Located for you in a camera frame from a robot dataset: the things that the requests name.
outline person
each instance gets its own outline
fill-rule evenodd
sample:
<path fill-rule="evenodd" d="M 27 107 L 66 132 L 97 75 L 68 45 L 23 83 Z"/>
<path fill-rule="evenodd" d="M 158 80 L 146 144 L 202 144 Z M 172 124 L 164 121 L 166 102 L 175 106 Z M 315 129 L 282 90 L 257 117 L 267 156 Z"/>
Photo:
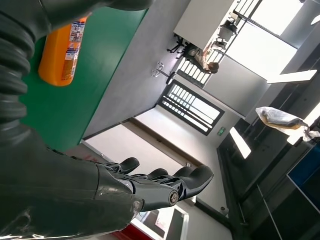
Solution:
<path fill-rule="evenodd" d="M 197 66 L 202 72 L 206 74 L 217 74 L 219 71 L 220 65 L 217 62 L 207 62 L 207 56 L 210 53 L 209 50 L 211 49 L 211 44 L 208 45 L 202 51 L 202 49 L 196 47 L 192 43 L 189 44 L 185 52 L 184 57 L 187 61 Z"/>

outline orange bottle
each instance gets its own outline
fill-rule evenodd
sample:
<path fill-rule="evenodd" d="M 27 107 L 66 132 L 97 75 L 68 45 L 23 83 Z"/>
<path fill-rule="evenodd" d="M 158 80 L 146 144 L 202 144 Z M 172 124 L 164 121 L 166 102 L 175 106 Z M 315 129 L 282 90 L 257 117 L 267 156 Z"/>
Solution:
<path fill-rule="evenodd" d="M 40 77 L 57 87 L 70 85 L 75 77 L 87 19 L 84 17 L 48 35 L 38 68 Z"/>

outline green mat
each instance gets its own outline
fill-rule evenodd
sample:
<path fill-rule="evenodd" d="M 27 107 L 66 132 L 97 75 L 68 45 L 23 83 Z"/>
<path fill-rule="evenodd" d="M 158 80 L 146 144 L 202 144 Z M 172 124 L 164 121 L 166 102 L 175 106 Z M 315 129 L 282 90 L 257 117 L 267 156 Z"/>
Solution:
<path fill-rule="evenodd" d="M 31 74 L 23 79 L 29 93 L 20 98 L 28 109 L 23 122 L 57 150 L 78 145 L 145 13 L 111 8 L 94 12 L 85 28 L 75 76 L 67 87 L 54 87 L 39 78 L 45 39 L 38 42 Z"/>

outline red panel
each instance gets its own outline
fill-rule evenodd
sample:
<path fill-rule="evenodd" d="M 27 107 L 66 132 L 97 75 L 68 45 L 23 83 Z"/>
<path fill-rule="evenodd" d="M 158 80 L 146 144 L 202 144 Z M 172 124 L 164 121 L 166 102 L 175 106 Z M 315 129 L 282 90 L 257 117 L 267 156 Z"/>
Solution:
<path fill-rule="evenodd" d="M 123 231 L 115 232 L 112 235 L 119 240 L 152 240 L 131 224 Z"/>

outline bottle label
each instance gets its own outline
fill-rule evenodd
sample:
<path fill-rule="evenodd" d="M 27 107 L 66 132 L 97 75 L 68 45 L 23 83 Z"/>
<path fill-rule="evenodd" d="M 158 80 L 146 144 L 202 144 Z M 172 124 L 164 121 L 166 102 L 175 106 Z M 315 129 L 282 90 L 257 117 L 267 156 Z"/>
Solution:
<path fill-rule="evenodd" d="M 74 78 L 85 25 L 84 21 L 75 21 L 72 24 L 69 44 L 62 74 L 63 81 L 72 81 Z"/>
<path fill-rule="evenodd" d="M 81 43 L 84 37 L 85 22 L 75 21 L 72 24 L 69 41 L 72 43 Z"/>

